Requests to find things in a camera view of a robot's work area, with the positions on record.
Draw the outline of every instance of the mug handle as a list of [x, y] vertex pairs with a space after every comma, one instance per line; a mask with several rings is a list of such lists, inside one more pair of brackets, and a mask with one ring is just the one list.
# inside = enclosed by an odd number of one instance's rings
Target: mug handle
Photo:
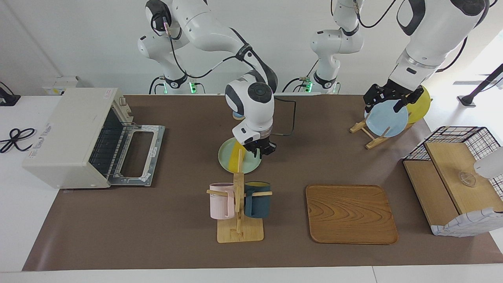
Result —
[[254, 192], [255, 191], [252, 191], [252, 190], [249, 190], [248, 192], [246, 192], [246, 205], [245, 205], [244, 213], [249, 216], [253, 216], [253, 214], [252, 214], [252, 198], [253, 198], [252, 194]]
[[234, 213], [234, 192], [227, 191], [227, 213], [225, 217], [229, 217], [232, 213]]

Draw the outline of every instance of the plate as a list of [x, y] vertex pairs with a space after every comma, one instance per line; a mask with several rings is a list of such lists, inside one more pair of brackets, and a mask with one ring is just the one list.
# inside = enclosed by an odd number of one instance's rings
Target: plate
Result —
[[421, 120], [424, 116], [426, 116], [428, 110], [430, 109], [432, 99], [426, 88], [423, 87], [423, 89], [425, 90], [425, 92], [421, 94], [416, 103], [407, 104], [407, 111], [410, 114], [408, 119], [409, 124], [416, 123], [417, 121]]
[[381, 136], [386, 129], [389, 131], [384, 137], [392, 137], [400, 134], [408, 122], [407, 108], [402, 107], [398, 113], [395, 113], [393, 107], [398, 100], [387, 100], [376, 104], [367, 118], [367, 126], [374, 134]]
[[[236, 138], [230, 138], [226, 140], [220, 149], [218, 150], [218, 162], [227, 172], [229, 171], [229, 159], [232, 153], [232, 149], [234, 148], [234, 144], [236, 143]], [[246, 151], [244, 153], [243, 159], [243, 173], [250, 173], [255, 170], [262, 162], [262, 159], [259, 158], [259, 154], [257, 153], [257, 157], [253, 156], [252, 152]]]

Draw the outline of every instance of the light blue plate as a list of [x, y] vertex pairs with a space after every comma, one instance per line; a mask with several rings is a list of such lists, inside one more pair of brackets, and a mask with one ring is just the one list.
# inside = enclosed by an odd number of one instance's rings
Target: light blue plate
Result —
[[367, 126], [374, 134], [381, 136], [386, 129], [389, 131], [384, 137], [392, 137], [403, 132], [408, 122], [407, 107], [402, 107], [398, 113], [395, 113], [393, 107], [398, 100], [387, 100], [376, 104], [367, 118]]
[[[229, 159], [230, 155], [232, 154], [232, 149], [234, 148], [234, 144], [236, 143], [236, 138], [230, 138], [227, 141], [225, 141], [220, 149], [218, 150], [218, 162], [220, 162], [220, 165], [229, 171]], [[260, 162], [262, 162], [262, 159], [259, 158], [259, 153], [257, 152], [257, 157], [253, 156], [253, 153], [249, 151], [244, 152], [244, 159], [243, 159], [243, 173], [249, 173], [253, 170], [255, 170], [259, 165]]]

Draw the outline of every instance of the mug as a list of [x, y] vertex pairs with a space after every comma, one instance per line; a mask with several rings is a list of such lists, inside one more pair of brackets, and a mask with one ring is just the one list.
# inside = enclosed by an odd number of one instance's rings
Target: mug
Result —
[[227, 196], [210, 194], [210, 217], [218, 220], [233, 218], [235, 216], [234, 184], [215, 183], [210, 185], [210, 190], [227, 193]]
[[252, 196], [254, 192], [267, 192], [271, 190], [271, 185], [266, 182], [247, 182], [244, 184], [246, 202], [244, 204], [244, 215], [251, 218], [266, 218], [269, 216], [271, 207], [271, 196]]

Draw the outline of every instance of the teal mug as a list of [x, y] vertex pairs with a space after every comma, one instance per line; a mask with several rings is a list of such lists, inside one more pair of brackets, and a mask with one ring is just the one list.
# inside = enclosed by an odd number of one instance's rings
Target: teal mug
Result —
[[271, 208], [271, 196], [252, 196], [255, 192], [271, 191], [271, 185], [266, 182], [247, 182], [244, 184], [246, 201], [244, 215], [251, 218], [266, 218]]

